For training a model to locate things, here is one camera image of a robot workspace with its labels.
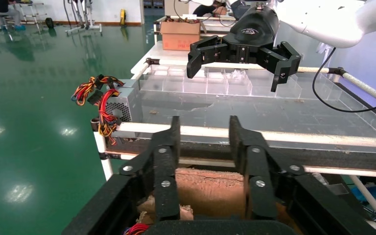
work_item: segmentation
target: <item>workbench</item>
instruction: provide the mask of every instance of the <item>workbench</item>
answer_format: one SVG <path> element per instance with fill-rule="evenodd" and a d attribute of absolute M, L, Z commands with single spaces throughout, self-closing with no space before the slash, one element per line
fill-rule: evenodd
<path fill-rule="evenodd" d="M 187 53 L 164 51 L 158 41 L 131 69 L 132 79 L 140 83 L 143 118 L 123 122 L 113 133 L 121 140 L 115 146 L 94 132 L 106 179 L 113 173 L 110 159 L 131 159 L 144 151 L 152 133 L 169 128 L 172 116 L 181 120 L 180 163 L 233 167 L 230 115 L 238 116 L 245 128 L 261 132 L 270 147 L 307 172 L 376 176 L 376 111 L 342 113 L 322 104 L 311 90 L 318 68 L 300 67 L 271 93 L 273 75 L 258 65 L 212 63 L 188 79 Z M 234 71 L 242 77 L 230 80 Z M 328 72 L 322 69 L 316 82 L 324 100 L 341 109 L 370 107 L 339 84 L 339 79 L 361 81 L 349 73 Z M 129 132 L 136 138 L 123 139 Z"/>

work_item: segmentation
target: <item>yellow object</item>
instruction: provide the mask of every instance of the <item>yellow object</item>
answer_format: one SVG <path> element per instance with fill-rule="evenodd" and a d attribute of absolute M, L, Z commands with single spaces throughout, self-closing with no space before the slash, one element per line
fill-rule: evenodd
<path fill-rule="evenodd" d="M 120 11 L 120 25 L 124 25 L 126 20 L 126 11 L 122 9 Z"/>

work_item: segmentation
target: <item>screw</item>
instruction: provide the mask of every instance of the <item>screw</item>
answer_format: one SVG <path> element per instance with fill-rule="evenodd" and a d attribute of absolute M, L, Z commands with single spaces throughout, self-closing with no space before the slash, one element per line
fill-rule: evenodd
<path fill-rule="evenodd" d="M 256 185 L 259 186 L 259 187 L 264 187 L 264 186 L 266 186 L 266 183 L 263 180 L 257 180 Z"/>
<path fill-rule="evenodd" d="M 161 186 L 162 187 L 169 187 L 171 185 L 171 182 L 169 182 L 168 180 L 165 180 L 165 181 L 162 181 L 162 183 L 161 183 Z"/>
<path fill-rule="evenodd" d="M 300 170 L 301 169 L 297 165 L 291 165 L 289 168 L 292 169 L 292 170 Z"/>
<path fill-rule="evenodd" d="M 133 166 L 131 166 L 131 165 L 127 165 L 127 166 L 125 166 L 125 167 L 123 168 L 124 171 L 130 171 L 130 170 L 132 170 L 132 169 L 133 169 Z"/>

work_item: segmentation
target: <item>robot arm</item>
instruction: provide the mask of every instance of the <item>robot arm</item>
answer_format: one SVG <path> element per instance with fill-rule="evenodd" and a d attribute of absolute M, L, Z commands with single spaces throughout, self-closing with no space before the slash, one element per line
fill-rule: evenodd
<path fill-rule="evenodd" d="M 272 0 L 279 20 L 322 43 L 337 48 L 353 47 L 376 31 L 376 0 Z M 193 0 L 211 5 L 213 0 Z M 241 0 L 226 0 L 236 15 Z"/>

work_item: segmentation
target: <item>metal rack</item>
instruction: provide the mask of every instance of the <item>metal rack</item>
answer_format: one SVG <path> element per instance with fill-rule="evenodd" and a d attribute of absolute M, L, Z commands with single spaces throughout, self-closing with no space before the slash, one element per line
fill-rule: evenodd
<path fill-rule="evenodd" d="M 14 5 L 14 8 L 16 9 L 16 6 L 19 6 L 21 14 L 23 16 L 23 21 L 21 23 L 23 24 L 35 24 L 37 26 L 38 31 L 41 31 L 40 24 L 44 22 L 44 19 L 39 19 L 41 16 L 46 16 L 47 13 L 39 13 L 37 6 L 38 5 L 44 5 L 44 3 L 30 3 L 30 4 L 16 4 Z M 24 8 L 29 7 L 31 11 L 31 15 L 27 15 L 24 12 Z"/>
<path fill-rule="evenodd" d="M 41 12 L 39 12 L 37 6 L 43 6 L 44 3 L 30 3 L 30 4 L 25 4 L 25 3 L 17 3 L 13 5 L 15 10 L 19 10 L 21 12 L 21 15 L 23 17 L 23 20 L 21 21 L 22 24 L 35 24 L 37 26 L 37 29 L 39 32 L 41 32 L 40 24 L 44 22 L 45 19 L 41 19 L 41 17 L 48 15 L 43 9 L 41 9 Z M 25 12 L 25 9 L 29 7 L 30 15 L 27 15 Z M 8 20 L 6 21 L 9 24 L 13 24 L 14 21 Z"/>

